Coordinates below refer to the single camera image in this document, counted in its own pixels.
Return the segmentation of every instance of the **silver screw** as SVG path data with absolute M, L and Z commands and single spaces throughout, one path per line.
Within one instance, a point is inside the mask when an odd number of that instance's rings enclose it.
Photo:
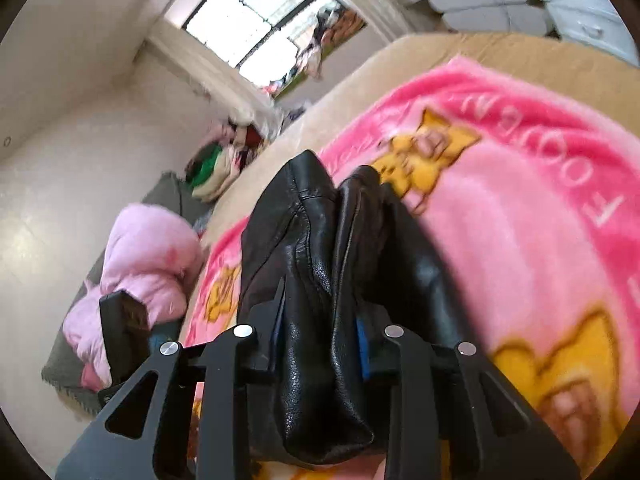
M 469 343 L 468 341 L 463 341 L 458 345 L 458 352 L 462 355 L 474 355 L 476 353 L 476 345 L 473 343 Z
M 166 343 L 162 343 L 162 346 L 160 347 L 160 353 L 162 355 L 173 355 L 178 351 L 179 348 L 180 345 L 178 345 L 177 342 L 167 341 Z
M 404 330 L 401 326 L 398 325 L 389 325 L 385 328 L 385 334 L 389 337 L 402 337 L 404 334 Z
M 251 325 L 238 325 L 234 328 L 234 336 L 236 337 L 248 337 L 254 332 Z

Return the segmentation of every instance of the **window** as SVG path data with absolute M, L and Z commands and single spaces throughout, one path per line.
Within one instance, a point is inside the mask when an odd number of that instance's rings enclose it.
M 203 0 L 184 29 L 258 86 L 281 79 L 336 0 Z

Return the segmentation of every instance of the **drawer handle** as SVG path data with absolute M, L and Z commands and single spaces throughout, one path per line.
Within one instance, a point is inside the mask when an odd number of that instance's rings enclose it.
M 587 36 L 593 38 L 594 40 L 599 40 L 604 36 L 604 30 L 602 30 L 600 27 L 595 27 L 594 25 L 586 25 L 582 22 L 578 22 L 578 25 L 582 27 L 582 30 Z

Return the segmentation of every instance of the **green clothing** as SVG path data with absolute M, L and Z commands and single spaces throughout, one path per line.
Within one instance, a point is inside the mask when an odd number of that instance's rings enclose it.
M 213 173 L 213 168 L 216 167 L 216 161 L 218 160 L 218 156 L 220 155 L 220 153 L 222 153 L 222 148 L 220 148 L 220 146 L 217 146 L 213 154 L 209 158 L 206 158 L 204 160 L 202 166 L 200 167 L 200 171 L 195 177 L 193 177 L 193 180 L 190 182 L 190 186 L 192 189 L 194 187 L 200 186 L 201 184 L 204 184 L 209 179 L 211 173 Z

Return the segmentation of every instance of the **white letter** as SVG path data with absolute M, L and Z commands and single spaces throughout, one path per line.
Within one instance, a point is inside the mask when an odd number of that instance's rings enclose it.
M 549 157 L 548 155 L 543 155 L 543 151 L 548 142 L 554 142 L 556 144 L 556 148 L 558 149 L 558 153 Z M 545 164 L 551 165 L 556 162 L 560 162 L 566 157 L 566 142 L 564 142 L 564 137 L 560 130 L 551 130 L 540 137 L 540 142 L 538 143 L 538 152 L 536 153 L 538 157 L 542 159 Z
M 477 97 L 470 95 L 469 97 L 466 97 L 464 101 L 462 101 L 460 110 L 463 113 L 466 112 L 469 103 L 475 100 L 476 107 L 474 108 L 474 117 L 479 121 L 486 115 L 486 113 L 489 111 L 489 108 L 491 108 L 498 99 L 499 96 L 491 94 L 480 94 Z
M 578 161 L 585 163 L 584 171 L 577 178 L 569 178 L 569 168 Z M 593 166 L 591 161 L 585 156 L 574 156 L 567 160 L 560 168 L 560 178 L 564 180 L 564 184 L 568 187 L 581 186 L 587 182 L 593 175 Z
M 538 131 L 539 129 L 540 129 L 540 126 L 532 126 L 530 128 L 527 128 L 526 130 L 523 131 L 520 137 L 513 137 L 513 139 L 511 139 L 509 143 L 512 144 L 513 146 L 524 148 L 531 134 Z
M 625 201 L 625 198 L 620 195 L 615 197 L 611 202 L 607 203 L 600 193 L 594 193 L 592 195 L 593 205 L 584 204 L 582 211 L 587 215 L 596 227 L 602 227 L 609 221 L 611 215 L 615 210 Z
M 522 122 L 522 113 L 515 106 L 505 106 L 500 112 L 498 128 L 502 130 L 503 137 L 509 137 Z

